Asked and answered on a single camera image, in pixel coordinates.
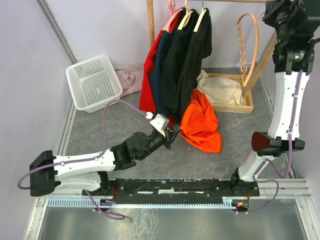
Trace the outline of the orange t shirt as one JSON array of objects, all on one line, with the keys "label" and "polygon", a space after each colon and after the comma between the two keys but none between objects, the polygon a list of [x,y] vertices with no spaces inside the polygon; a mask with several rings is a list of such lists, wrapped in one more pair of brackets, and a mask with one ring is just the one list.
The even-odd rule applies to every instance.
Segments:
[{"label": "orange t shirt", "polygon": [[194,89],[180,122],[180,135],[205,153],[221,153],[223,137],[218,127],[218,118],[206,95]]}]

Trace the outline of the peach hanger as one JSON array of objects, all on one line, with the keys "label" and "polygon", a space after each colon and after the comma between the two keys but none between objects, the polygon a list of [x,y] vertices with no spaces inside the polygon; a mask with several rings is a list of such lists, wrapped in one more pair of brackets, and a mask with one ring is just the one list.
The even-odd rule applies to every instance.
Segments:
[{"label": "peach hanger", "polygon": [[[243,91],[245,90],[245,87],[248,85],[249,80],[255,68],[255,63],[258,57],[258,50],[259,50],[259,43],[260,43],[260,32],[259,32],[258,22],[264,14],[265,13],[263,12],[258,18],[256,18],[252,13],[244,13],[239,17],[239,19],[236,22],[236,29],[237,29],[238,41],[239,41],[239,57],[240,57],[239,63],[240,63],[241,82],[243,86],[243,89],[242,89]],[[249,70],[248,70],[248,67],[245,66],[247,61],[245,57],[246,55],[245,37],[243,35],[243,30],[241,25],[243,18],[246,16],[251,18],[254,29],[255,29],[254,51],[253,51],[252,62]]]}]

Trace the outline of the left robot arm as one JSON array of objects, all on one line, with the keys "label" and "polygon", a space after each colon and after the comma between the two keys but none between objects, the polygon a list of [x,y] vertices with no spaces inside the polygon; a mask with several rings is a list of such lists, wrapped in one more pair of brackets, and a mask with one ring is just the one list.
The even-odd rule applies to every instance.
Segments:
[{"label": "left robot arm", "polygon": [[110,149],[91,154],[60,156],[43,151],[30,165],[30,195],[42,197],[62,190],[82,190],[106,195],[111,189],[108,172],[136,166],[161,146],[171,148],[180,128],[169,126],[163,133],[153,129],[150,135],[135,132]]}]

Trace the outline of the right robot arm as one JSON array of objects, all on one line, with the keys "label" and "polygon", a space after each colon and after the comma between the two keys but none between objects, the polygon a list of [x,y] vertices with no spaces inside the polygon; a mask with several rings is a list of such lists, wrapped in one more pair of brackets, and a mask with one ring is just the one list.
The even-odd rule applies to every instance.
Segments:
[{"label": "right robot arm", "polygon": [[320,26],[318,0],[269,0],[262,21],[274,28],[276,44],[272,59],[276,80],[274,112],[267,132],[254,132],[252,152],[231,176],[229,189],[240,196],[257,189],[257,176],[272,161],[288,154],[289,176],[294,151],[302,151],[299,119],[305,87],[313,70],[314,47],[320,41],[314,33]]}]

